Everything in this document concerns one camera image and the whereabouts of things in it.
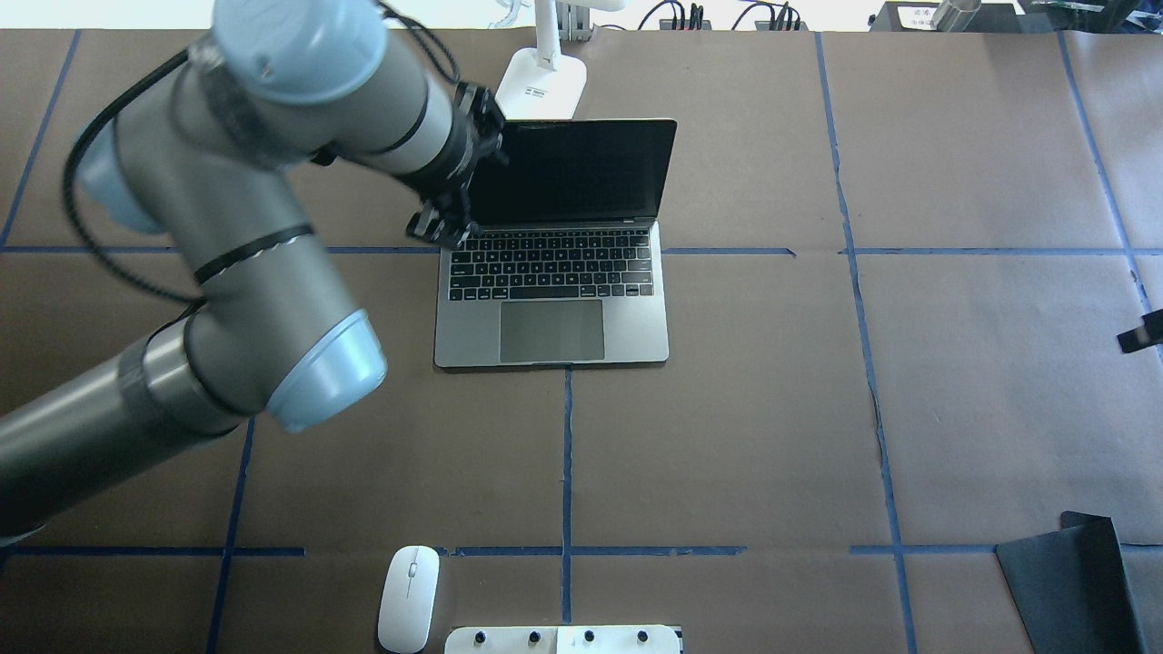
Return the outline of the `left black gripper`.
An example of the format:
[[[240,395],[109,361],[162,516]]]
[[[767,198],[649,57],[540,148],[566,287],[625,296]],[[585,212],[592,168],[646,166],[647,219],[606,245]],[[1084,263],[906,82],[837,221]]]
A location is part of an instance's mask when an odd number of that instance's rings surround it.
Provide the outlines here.
[[[466,204],[469,183],[481,162],[511,164],[511,157],[504,152],[507,120],[494,91],[459,81],[454,87],[452,109],[454,129],[461,129],[464,135],[452,138],[452,169],[438,182],[438,204]],[[471,216],[450,213],[436,202],[423,202],[413,214],[406,226],[408,239],[461,250],[468,240],[481,234],[481,226]]]

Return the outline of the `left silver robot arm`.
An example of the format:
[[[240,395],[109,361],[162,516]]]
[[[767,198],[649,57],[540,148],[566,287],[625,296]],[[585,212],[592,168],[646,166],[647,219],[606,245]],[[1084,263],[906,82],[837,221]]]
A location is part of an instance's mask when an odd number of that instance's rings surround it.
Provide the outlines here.
[[[431,74],[377,1],[217,1],[209,31],[105,108],[74,183],[174,241],[198,298],[119,356],[3,417],[3,543],[77,502],[267,412],[304,431],[387,372],[287,171],[333,156],[402,182],[412,239],[478,232],[468,185],[502,158],[505,115],[457,70]]]

